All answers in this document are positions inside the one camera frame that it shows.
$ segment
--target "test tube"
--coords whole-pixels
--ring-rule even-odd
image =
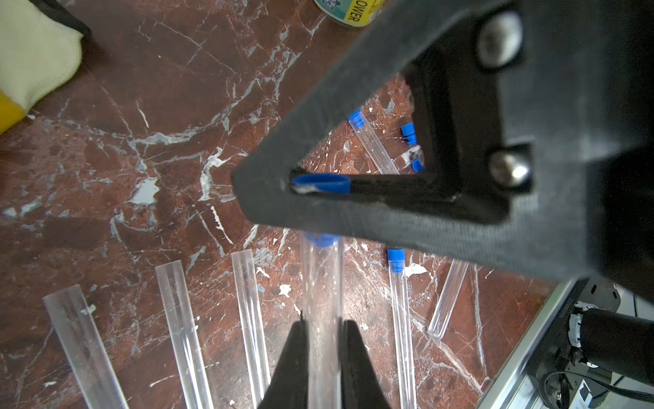
[[[344,175],[317,173],[293,180],[303,191],[348,193],[351,180]],[[309,335],[308,409],[341,408],[341,367],[338,340],[343,321],[343,238],[303,232],[302,281],[304,313]]]
[[[388,152],[384,149],[384,145],[381,144],[375,130],[363,112],[357,109],[347,120],[350,122],[352,129],[354,129],[356,136],[361,140],[361,144],[366,148],[370,158],[375,162],[379,173],[382,175],[399,175],[398,168],[395,167],[395,163],[390,159]]]
[[[155,271],[186,407],[213,409],[182,262],[177,260],[163,264]]]
[[[432,322],[429,324],[429,335],[437,341],[440,341],[445,335],[447,324],[452,316],[456,298],[461,291],[463,279],[466,277],[466,270],[468,269],[468,262],[461,260],[453,260],[450,266],[449,273],[445,279],[445,285],[441,296],[436,303],[436,310],[432,317]]]
[[[404,274],[404,249],[388,250],[390,299],[393,305],[395,352],[398,356],[398,385],[402,409],[416,409],[415,373],[413,368],[413,342],[407,277]]]
[[[43,297],[89,409],[129,409],[79,285]]]
[[[232,267],[236,282],[236,298],[239,302],[245,357],[250,376],[252,404],[256,409],[270,385],[270,369],[252,250],[232,253]]]

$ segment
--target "red marble countertop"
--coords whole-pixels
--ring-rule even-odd
[[[42,303],[80,284],[130,407],[183,407],[154,276],[179,259],[215,406],[250,408],[228,255],[252,249],[265,272],[272,371],[302,306],[300,249],[295,231],[244,218],[230,173],[360,31],[311,0],[62,3],[93,30],[84,62],[0,136],[0,406],[86,406]],[[403,173],[415,155],[400,133],[408,94],[398,76],[364,107]],[[305,167],[375,171],[346,124]],[[399,408],[385,247],[350,238],[345,255],[345,317]],[[425,326],[451,261],[407,255],[426,269],[409,278],[418,404],[473,408],[553,284],[472,266],[445,338],[432,342]]]

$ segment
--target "can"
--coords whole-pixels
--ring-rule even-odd
[[[322,11],[339,23],[365,27],[372,23],[385,0],[313,0]]]

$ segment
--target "screw head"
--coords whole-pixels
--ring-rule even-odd
[[[490,17],[477,36],[477,57],[486,68],[505,66],[518,55],[523,44],[523,23],[515,11]]]
[[[493,180],[505,188],[519,187],[531,176],[529,159],[519,152],[493,153],[490,156],[489,169]]]

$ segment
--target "blue cap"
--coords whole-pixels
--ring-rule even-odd
[[[314,186],[319,191],[327,193],[349,193],[352,179],[345,175],[336,175],[334,173],[310,173],[309,175],[302,175],[293,179],[293,185]],[[332,234],[309,232],[304,232],[304,237],[318,247],[329,247],[339,239],[339,236]]]
[[[411,146],[418,145],[418,140],[415,137],[415,127],[413,122],[406,124],[400,128],[402,130],[402,135],[406,139],[407,143]]]
[[[413,163],[412,163],[412,165],[411,165],[411,167],[412,167],[413,170],[415,170],[416,172],[420,172],[421,170],[424,169],[424,165],[422,164],[422,162],[420,162],[420,159],[416,159],[416,160],[414,160]]]
[[[404,271],[404,249],[388,249],[388,264],[390,270],[394,273],[401,273]]]
[[[335,173],[310,173],[293,179],[295,186],[315,186],[321,192],[349,193],[352,179]]]
[[[347,120],[350,121],[350,125],[352,125],[352,128],[355,130],[366,124],[366,120],[364,119],[364,114],[361,112],[361,109],[357,109],[355,112],[353,112],[350,116],[347,117]]]
[[[388,261],[404,261],[404,249],[388,249]]]

